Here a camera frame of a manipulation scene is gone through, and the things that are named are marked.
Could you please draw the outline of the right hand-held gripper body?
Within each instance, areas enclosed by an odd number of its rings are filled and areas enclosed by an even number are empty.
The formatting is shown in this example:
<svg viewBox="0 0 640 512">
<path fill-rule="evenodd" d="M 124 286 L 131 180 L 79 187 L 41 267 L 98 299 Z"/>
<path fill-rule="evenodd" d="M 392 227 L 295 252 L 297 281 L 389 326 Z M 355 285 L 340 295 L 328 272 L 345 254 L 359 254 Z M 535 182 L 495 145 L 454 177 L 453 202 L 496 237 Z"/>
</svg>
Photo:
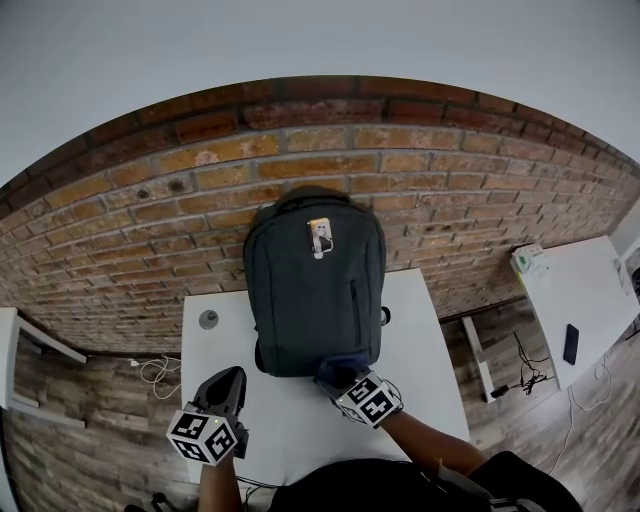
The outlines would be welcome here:
<svg viewBox="0 0 640 512">
<path fill-rule="evenodd" d="M 350 421 L 372 428 L 402 408 L 401 399 L 375 372 L 359 377 L 333 403 Z"/>
</svg>

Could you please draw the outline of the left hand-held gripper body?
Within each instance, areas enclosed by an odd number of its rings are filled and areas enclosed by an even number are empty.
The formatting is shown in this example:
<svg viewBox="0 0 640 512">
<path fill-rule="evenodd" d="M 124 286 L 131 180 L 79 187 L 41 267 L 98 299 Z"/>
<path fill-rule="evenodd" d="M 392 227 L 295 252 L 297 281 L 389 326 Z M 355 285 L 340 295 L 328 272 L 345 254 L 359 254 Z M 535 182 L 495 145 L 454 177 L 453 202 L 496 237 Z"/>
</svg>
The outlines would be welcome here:
<svg viewBox="0 0 640 512">
<path fill-rule="evenodd" d="M 244 459 L 249 432 L 239 420 L 243 406 L 205 409 L 188 402 L 174 414 L 166 437 L 189 461 L 218 466 L 227 456 Z"/>
</svg>

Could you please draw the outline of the dark blue cloth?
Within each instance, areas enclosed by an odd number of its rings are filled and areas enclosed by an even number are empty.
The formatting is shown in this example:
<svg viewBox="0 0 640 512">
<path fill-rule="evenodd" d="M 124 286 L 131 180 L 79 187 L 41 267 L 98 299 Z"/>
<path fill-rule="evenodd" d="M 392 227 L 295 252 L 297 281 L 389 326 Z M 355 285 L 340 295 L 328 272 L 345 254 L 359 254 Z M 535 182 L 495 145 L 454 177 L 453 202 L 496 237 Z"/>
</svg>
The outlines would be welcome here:
<svg viewBox="0 0 640 512">
<path fill-rule="evenodd" d="M 346 389 L 368 371 L 369 357 L 365 352 L 334 355 L 320 362 L 315 381 L 335 389 Z"/>
</svg>

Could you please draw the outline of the dark grey backpack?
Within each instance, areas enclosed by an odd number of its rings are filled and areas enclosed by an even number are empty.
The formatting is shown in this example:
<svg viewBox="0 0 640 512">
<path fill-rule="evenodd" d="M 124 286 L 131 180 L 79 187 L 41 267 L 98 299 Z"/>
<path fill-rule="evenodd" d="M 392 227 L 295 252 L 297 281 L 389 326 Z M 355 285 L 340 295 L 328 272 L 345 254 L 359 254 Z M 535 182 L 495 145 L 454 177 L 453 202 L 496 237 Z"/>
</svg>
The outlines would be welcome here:
<svg viewBox="0 0 640 512">
<path fill-rule="evenodd" d="M 320 260 L 308 222 L 328 218 L 334 248 Z M 275 377 L 316 374 L 329 356 L 381 351 L 386 240 L 376 215 L 347 194 L 302 186 L 260 209 L 243 246 L 259 368 Z"/>
</svg>

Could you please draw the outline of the person's right forearm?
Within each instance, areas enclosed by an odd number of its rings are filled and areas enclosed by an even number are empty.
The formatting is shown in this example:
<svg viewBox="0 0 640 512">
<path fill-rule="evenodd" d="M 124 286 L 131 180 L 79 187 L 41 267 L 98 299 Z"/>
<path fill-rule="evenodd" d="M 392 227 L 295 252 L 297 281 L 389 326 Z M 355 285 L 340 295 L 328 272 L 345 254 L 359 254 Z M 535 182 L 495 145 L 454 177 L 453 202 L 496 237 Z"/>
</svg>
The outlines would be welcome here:
<svg viewBox="0 0 640 512">
<path fill-rule="evenodd" d="M 404 411 L 390 414 L 380 427 L 414 464 L 431 472 L 443 465 L 468 476 L 487 462 L 470 443 L 440 432 Z"/>
</svg>

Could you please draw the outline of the person's left forearm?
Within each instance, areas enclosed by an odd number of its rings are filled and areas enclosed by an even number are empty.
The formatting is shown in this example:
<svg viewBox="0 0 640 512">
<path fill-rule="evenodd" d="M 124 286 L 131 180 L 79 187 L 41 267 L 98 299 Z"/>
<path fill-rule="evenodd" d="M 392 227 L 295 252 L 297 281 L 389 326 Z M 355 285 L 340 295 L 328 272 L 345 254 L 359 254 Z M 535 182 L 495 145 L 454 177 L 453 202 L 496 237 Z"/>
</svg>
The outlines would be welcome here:
<svg viewBox="0 0 640 512">
<path fill-rule="evenodd" d="M 202 466 L 198 512 L 243 512 L 232 454 L 217 466 Z"/>
</svg>

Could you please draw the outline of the white square table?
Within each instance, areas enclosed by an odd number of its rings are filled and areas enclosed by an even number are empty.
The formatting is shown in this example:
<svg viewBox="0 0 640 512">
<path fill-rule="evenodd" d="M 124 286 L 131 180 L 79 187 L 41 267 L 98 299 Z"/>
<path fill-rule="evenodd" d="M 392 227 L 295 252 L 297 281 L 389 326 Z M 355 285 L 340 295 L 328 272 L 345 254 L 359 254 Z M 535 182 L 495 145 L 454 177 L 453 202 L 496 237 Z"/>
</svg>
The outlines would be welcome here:
<svg viewBox="0 0 640 512">
<path fill-rule="evenodd" d="M 382 303 L 391 321 L 382 329 L 381 353 L 373 370 L 400 391 L 404 409 L 431 427 L 463 440 L 469 428 L 444 336 L 422 273 L 418 269 L 386 275 Z M 219 322 L 200 327 L 205 310 Z M 344 417 L 308 378 L 275 378 L 255 364 L 257 334 L 244 291 L 189 296 L 184 301 L 181 391 L 191 400 L 209 377 L 231 366 L 247 375 L 240 419 L 249 431 L 239 476 L 287 485 L 338 460 L 405 455 L 380 429 Z"/>
</svg>

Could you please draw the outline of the person's black clothing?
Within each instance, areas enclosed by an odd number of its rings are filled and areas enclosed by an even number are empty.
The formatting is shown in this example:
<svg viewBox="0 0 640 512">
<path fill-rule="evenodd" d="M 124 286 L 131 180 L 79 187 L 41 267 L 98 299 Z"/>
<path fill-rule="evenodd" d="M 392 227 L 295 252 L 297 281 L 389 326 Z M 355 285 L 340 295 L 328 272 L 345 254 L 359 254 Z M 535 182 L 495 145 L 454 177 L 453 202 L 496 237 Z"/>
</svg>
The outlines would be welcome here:
<svg viewBox="0 0 640 512">
<path fill-rule="evenodd" d="M 465 476 L 446 466 L 341 461 L 279 488 L 268 512 L 583 512 L 557 480 L 500 452 Z"/>
</svg>

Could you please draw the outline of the photo card tag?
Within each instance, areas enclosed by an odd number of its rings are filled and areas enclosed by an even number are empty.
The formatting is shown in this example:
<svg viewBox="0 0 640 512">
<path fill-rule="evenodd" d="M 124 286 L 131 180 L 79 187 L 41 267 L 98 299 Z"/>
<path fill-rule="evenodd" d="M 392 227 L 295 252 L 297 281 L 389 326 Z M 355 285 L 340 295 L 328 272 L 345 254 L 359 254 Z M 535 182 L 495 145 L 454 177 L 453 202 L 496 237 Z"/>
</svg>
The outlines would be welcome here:
<svg viewBox="0 0 640 512">
<path fill-rule="evenodd" d="M 311 235 L 311 250 L 316 260 L 320 260 L 334 248 L 331 224 L 328 218 L 317 218 L 308 222 Z"/>
</svg>

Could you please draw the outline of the small white side table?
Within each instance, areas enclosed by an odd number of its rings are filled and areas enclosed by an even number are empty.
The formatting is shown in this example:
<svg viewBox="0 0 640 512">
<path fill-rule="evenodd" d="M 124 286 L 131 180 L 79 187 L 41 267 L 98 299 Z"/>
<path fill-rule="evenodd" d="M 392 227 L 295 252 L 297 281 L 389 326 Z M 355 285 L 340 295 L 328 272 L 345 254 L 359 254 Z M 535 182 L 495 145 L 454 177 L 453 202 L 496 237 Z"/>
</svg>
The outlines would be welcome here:
<svg viewBox="0 0 640 512">
<path fill-rule="evenodd" d="M 16 354 L 22 332 L 26 332 L 36 341 L 74 361 L 81 364 L 87 363 L 85 355 L 54 339 L 22 318 L 16 307 L 0 307 L 0 408 L 69 427 L 85 429 L 85 421 L 42 409 L 38 401 L 22 396 L 14 390 Z"/>
</svg>

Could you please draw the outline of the black phone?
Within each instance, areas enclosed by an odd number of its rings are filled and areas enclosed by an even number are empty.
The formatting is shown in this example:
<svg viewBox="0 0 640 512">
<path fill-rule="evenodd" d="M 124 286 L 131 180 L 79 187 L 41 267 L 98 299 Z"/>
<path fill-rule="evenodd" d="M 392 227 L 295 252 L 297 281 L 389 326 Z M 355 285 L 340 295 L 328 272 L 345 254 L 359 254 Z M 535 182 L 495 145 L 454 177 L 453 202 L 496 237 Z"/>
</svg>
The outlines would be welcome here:
<svg viewBox="0 0 640 512">
<path fill-rule="evenodd" d="M 566 327 L 563 360 L 571 366 L 576 364 L 579 343 L 579 330 L 572 324 Z"/>
</svg>

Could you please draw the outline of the white green tissue box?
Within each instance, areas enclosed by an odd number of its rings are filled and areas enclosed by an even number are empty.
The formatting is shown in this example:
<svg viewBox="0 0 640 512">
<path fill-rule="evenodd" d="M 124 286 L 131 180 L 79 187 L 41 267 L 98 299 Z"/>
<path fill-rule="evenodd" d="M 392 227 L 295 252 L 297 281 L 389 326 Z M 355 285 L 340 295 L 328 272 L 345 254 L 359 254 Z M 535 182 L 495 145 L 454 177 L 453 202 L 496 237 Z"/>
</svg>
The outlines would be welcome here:
<svg viewBox="0 0 640 512">
<path fill-rule="evenodd" d="M 519 275 L 540 277 L 549 270 L 544 249 L 539 244 L 515 249 L 511 254 L 511 264 Z"/>
</svg>

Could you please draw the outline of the white standing desk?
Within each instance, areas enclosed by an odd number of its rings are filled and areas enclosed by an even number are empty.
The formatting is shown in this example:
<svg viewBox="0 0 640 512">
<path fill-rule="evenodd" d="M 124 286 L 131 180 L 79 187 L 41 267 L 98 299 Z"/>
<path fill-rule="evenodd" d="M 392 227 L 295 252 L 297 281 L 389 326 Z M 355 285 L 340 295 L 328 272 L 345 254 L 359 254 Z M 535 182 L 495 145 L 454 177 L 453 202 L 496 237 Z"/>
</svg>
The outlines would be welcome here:
<svg viewBox="0 0 640 512">
<path fill-rule="evenodd" d="M 640 315 L 640 302 L 634 289 L 626 294 L 620 286 L 614 259 L 619 258 L 610 238 L 601 236 L 586 241 L 544 249 L 549 270 L 540 277 L 519 275 L 534 321 L 484 349 L 473 319 L 462 318 L 474 361 L 479 371 L 482 398 L 491 403 L 511 387 L 496 387 L 489 361 L 516 349 L 518 359 L 525 357 L 527 342 L 542 341 L 547 355 L 541 361 L 551 364 L 559 390 L 569 389 L 624 334 Z M 576 364 L 563 360 L 566 327 L 579 330 Z"/>
</svg>

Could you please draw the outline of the small white object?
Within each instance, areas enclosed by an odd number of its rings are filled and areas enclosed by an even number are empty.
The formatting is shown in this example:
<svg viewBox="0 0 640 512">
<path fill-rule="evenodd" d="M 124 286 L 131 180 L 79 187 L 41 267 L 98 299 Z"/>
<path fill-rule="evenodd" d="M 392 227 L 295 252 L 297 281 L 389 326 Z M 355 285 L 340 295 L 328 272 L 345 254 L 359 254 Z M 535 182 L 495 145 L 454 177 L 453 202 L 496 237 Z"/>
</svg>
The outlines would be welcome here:
<svg viewBox="0 0 640 512">
<path fill-rule="evenodd" d="M 629 294 L 633 290 L 633 288 L 630 284 L 630 278 L 625 263 L 619 258 L 615 258 L 614 267 L 616 269 L 621 288 L 626 294 Z"/>
</svg>

